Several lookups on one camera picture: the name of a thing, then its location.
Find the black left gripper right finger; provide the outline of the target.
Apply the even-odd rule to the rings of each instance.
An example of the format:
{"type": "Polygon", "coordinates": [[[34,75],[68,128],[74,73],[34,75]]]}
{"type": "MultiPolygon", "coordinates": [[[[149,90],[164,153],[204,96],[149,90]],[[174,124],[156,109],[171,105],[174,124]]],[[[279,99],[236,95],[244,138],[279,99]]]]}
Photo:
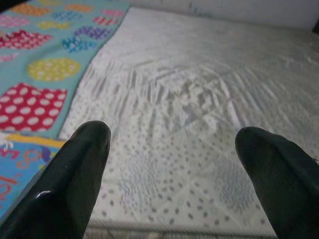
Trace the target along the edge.
{"type": "Polygon", "coordinates": [[[319,164],[297,144],[258,127],[235,137],[236,153],[279,239],[319,239],[319,164]]]}

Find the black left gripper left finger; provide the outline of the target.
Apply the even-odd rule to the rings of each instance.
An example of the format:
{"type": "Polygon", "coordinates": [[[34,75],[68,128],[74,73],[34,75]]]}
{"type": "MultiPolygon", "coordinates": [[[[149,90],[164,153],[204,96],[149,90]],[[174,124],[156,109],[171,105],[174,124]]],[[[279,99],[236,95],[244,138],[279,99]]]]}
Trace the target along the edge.
{"type": "Polygon", "coordinates": [[[82,124],[0,219],[0,239],[83,239],[100,191],[111,131],[82,124]]]}

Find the colourful yellow-edged children's book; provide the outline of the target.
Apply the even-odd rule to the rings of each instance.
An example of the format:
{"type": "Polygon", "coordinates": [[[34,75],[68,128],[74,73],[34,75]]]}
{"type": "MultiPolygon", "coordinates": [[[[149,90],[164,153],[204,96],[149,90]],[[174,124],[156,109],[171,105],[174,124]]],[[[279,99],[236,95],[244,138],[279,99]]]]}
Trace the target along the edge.
{"type": "Polygon", "coordinates": [[[46,137],[0,132],[0,220],[64,143],[46,137]]]}

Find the teal blanket with dotted patches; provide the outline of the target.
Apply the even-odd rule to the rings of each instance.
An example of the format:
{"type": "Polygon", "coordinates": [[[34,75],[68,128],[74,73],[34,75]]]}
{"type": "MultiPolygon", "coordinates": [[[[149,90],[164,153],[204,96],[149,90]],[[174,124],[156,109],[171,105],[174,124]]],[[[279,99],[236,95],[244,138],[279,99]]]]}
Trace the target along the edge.
{"type": "Polygon", "coordinates": [[[125,0],[27,0],[0,13],[0,132],[57,137],[125,0]]]}

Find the white quilted mattress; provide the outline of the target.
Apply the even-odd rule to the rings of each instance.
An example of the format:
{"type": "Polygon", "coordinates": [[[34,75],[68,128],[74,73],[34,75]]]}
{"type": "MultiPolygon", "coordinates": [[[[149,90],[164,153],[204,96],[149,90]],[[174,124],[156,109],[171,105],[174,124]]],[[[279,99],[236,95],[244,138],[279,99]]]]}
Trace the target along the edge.
{"type": "Polygon", "coordinates": [[[84,239],[273,239],[235,152],[256,126],[319,159],[319,35],[131,8],[60,132],[111,147],[84,239]]]}

